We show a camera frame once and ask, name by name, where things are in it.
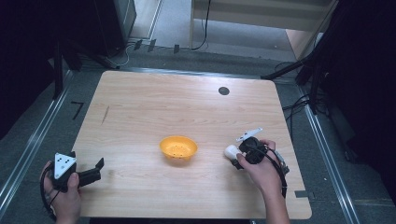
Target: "black backdrop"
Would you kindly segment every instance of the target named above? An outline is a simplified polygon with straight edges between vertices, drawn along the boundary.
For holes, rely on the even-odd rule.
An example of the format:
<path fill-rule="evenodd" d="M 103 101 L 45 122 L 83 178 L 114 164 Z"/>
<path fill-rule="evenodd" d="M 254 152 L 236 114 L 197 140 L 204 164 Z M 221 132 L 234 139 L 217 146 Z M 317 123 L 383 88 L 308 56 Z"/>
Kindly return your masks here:
<path fill-rule="evenodd" d="M 319 53 L 321 87 L 355 133 L 346 144 L 381 174 L 396 202 L 396 1 L 340 4 L 344 22 Z"/>
<path fill-rule="evenodd" d="M 0 139 L 53 80 L 50 23 L 38 1 L 0 1 Z"/>

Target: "plastic bowl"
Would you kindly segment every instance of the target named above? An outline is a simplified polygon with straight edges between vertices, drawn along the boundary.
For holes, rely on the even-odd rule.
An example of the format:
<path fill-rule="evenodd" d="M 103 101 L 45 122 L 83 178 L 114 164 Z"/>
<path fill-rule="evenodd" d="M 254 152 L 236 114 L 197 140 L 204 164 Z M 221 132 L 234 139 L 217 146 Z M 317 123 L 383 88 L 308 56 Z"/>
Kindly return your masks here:
<path fill-rule="evenodd" d="M 190 138 L 185 136 L 165 137 L 160 148 L 168 159 L 184 159 L 188 161 L 197 151 L 198 146 Z"/>

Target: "wooden table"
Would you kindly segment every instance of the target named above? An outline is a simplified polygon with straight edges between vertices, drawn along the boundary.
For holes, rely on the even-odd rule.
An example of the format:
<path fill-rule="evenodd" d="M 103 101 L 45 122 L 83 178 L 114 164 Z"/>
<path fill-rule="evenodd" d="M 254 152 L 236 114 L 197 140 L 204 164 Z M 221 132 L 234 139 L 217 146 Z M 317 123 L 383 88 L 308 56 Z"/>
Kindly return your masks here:
<path fill-rule="evenodd" d="M 220 87 L 230 90 L 219 93 Z M 82 188 L 84 217 L 264 218 L 246 171 L 224 157 L 244 131 L 276 141 L 290 173 L 290 218 L 311 217 L 276 86 L 267 80 L 104 72 L 73 150 L 78 170 L 104 157 L 102 180 Z M 198 145 L 189 161 L 166 159 L 163 138 Z"/>

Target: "cable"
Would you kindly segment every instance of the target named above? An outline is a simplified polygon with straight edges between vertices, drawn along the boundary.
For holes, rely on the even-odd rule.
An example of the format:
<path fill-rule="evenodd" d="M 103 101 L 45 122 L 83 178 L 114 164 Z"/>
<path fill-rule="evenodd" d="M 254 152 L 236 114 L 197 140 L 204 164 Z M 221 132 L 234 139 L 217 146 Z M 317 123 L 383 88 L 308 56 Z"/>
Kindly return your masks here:
<path fill-rule="evenodd" d="M 261 76 L 261 79 L 273 80 L 277 77 L 283 76 L 284 74 L 286 74 L 288 72 L 291 72 L 294 69 L 301 67 L 302 65 L 312 69 L 312 66 L 308 66 L 305 62 L 310 62 L 310 55 L 302 58 L 301 60 L 299 60 L 295 63 L 292 63 L 292 64 L 280 69 L 279 71 L 275 71 L 274 73 L 272 73 L 270 75 Z"/>
<path fill-rule="evenodd" d="M 52 204 L 52 202 L 53 202 L 53 200 L 55 199 L 56 196 L 52 199 L 52 201 L 50 202 L 50 204 L 48 204 L 47 199 L 46 199 L 46 191 L 44 190 L 44 179 L 45 179 L 47 173 L 49 172 L 49 170 L 51 170 L 51 169 L 53 169 L 53 168 L 54 168 L 54 164 L 53 164 L 53 162 L 52 162 L 52 163 L 51 163 L 49 166 L 47 166 L 46 169 L 43 171 L 43 174 L 41 175 L 41 178 L 40 178 L 40 193 L 41 193 L 41 201 L 43 202 L 44 207 L 46 208 L 47 212 L 49 213 L 49 217 L 50 217 L 52 220 L 56 221 L 56 216 L 53 214 L 53 210 L 52 210 L 52 208 L 50 207 L 50 205 Z"/>
<path fill-rule="evenodd" d="M 205 32 L 204 20 L 201 20 L 201 27 L 202 27 L 202 31 Z M 204 51 L 206 51 L 208 48 L 209 48 L 209 44 L 206 42 L 206 48 L 204 49 Z"/>
<path fill-rule="evenodd" d="M 261 151 L 258 148 L 255 148 L 255 147 L 252 147 L 252 149 L 259 151 L 262 155 L 264 155 L 273 164 L 274 168 L 276 169 L 277 174 L 280 177 L 280 182 L 282 183 L 282 196 L 284 198 L 286 198 L 286 192 L 288 190 L 288 183 L 286 182 L 286 177 L 285 177 L 285 174 L 283 174 L 282 168 L 280 168 L 279 164 L 277 164 L 276 161 L 274 161 L 270 156 L 268 156 L 267 153 Z M 271 148 L 269 148 L 269 149 L 276 156 L 275 152 Z"/>
<path fill-rule="evenodd" d="M 303 98 L 307 97 L 309 94 L 305 94 L 304 96 L 300 97 L 293 105 L 288 105 L 288 106 L 284 106 L 282 107 L 283 111 L 287 111 L 290 110 L 290 114 L 286 117 L 286 121 L 289 119 L 290 120 L 290 138 L 291 141 L 293 141 L 293 115 L 299 113 L 301 110 L 303 110 L 303 108 L 306 105 L 312 104 L 310 99 L 301 101 Z M 318 109 L 319 105 L 326 105 L 325 102 L 323 101 L 323 99 L 317 99 L 315 102 L 315 108 L 318 112 L 328 115 L 328 113 L 325 111 L 321 111 Z"/>
<path fill-rule="evenodd" d="M 207 36 L 207 20 L 209 19 L 209 10 L 210 10 L 210 3 L 211 3 L 212 1 L 211 0 L 209 0 L 209 2 L 208 2 L 208 4 L 207 4 L 207 12 L 206 12 L 206 22 L 205 22 L 205 37 L 204 37 L 204 41 L 202 42 L 202 44 L 198 47 L 198 48 L 195 48 L 195 49 L 191 49 L 191 50 L 197 50 L 197 49 L 200 49 L 201 48 L 201 46 L 206 42 L 206 36 Z"/>
<path fill-rule="evenodd" d="M 293 63 L 293 62 L 284 62 L 284 63 L 279 63 L 279 64 L 277 64 L 276 66 L 275 66 L 275 68 L 274 68 L 274 71 L 276 71 L 276 69 L 280 66 L 280 65 L 282 65 L 282 64 L 285 64 L 285 63 Z"/>
<path fill-rule="evenodd" d="M 109 58 L 106 57 L 106 59 L 107 59 L 109 62 L 111 62 L 111 63 L 113 63 L 114 65 L 116 65 L 116 66 L 124 66 L 125 64 L 127 64 L 127 63 L 129 62 L 128 48 L 130 48 L 131 46 L 134 46 L 134 43 L 133 43 L 132 45 L 130 45 L 130 46 L 128 46 L 128 47 L 125 48 L 125 54 L 126 54 L 126 56 L 127 56 L 127 60 L 126 60 L 125 63 L 114 63 L 114 62 L 111 61 Z"/>
<path fill-rule="evenodd" d="M 49 206 L 52 205 L 53 201 L 56 199 L 56 197 L 58 197 L 58 194 L 59 194 L 60 192 L 61 192 L 60 190 L 58 190 L 58 192 L 56 192 L 55 196 L 54 196 L 53 199 L 50 201 Z"/>

